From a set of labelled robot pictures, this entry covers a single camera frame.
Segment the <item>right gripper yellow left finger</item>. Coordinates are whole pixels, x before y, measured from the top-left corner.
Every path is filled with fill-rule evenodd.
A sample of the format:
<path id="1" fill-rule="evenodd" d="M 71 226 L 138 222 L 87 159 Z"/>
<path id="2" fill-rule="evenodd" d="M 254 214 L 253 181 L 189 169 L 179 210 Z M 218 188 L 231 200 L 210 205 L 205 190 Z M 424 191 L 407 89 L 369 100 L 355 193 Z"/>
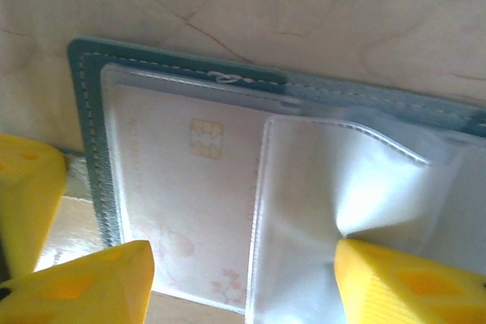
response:
<path id="1" fill-rule="evenodd" d="M 1 284 L 3 323 L 143 323 L 155 272 L 131 241 Z"/>

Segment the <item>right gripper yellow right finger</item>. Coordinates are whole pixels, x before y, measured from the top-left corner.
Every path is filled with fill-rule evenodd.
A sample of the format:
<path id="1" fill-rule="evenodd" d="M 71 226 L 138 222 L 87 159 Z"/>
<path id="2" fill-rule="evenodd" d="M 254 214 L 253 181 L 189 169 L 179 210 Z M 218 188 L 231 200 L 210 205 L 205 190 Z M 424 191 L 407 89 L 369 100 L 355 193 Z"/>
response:
<path id="1" fill-rule="evenodd" d="M 483 323 L 485 276 L 355 239 L 335 250 L 349 323 Z"/>

